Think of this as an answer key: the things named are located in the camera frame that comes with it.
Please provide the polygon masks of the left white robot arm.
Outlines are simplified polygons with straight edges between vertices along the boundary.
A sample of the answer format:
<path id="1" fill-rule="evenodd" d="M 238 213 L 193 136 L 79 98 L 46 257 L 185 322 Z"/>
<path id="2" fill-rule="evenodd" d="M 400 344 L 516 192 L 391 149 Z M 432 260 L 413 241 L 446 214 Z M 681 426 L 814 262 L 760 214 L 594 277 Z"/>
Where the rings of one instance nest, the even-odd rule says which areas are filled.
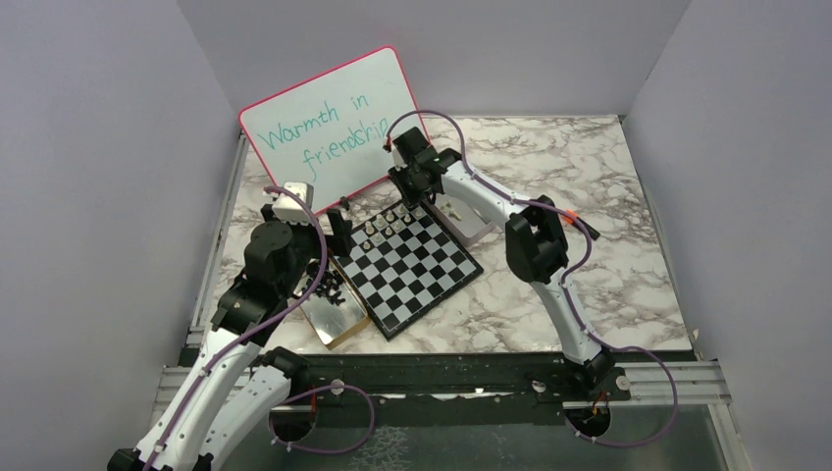
<path id="1" fill-rule="evenodd" d="M 162 416 L 132 448 L 114 452 L 110 470 L 219 470 L 257 419 L 279 402 L 307 394 L 303 359 L 283 347 L 266 355 L 248 392 L 234 393 L 283 318 L 300 304 L 293 295 L 313 260 L 345 255 L 352 223 L 327 212 L 331 233 L 302 209 L 266 204 L 250 235 L 244 266 L 221 296 L 193 366 Z"/>

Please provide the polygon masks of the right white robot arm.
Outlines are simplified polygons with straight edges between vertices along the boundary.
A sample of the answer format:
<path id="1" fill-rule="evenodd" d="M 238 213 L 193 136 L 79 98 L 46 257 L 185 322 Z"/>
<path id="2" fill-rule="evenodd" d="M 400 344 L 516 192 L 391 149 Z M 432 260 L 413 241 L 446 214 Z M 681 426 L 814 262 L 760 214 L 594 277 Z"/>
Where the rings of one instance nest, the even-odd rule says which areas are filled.
<path id="1" fill-rule="evenodd" d="M 503 229 L 507 266 L 529 284 L 554 325 L 566 359 L 567 389 L 581 399 L 612 399 L 620 394 L 620 369 L 609 347 L 597 338 L 580 300 L 563 277 L 568 241 L 552 201 L 531 199 L 483 176 L 453 149 L 438 151 L 417 129 L 387 137 L 384 149 L 394 165 L 390 180 L 406 205 L 413 207 L 433 193 L 458 199 Z"/>

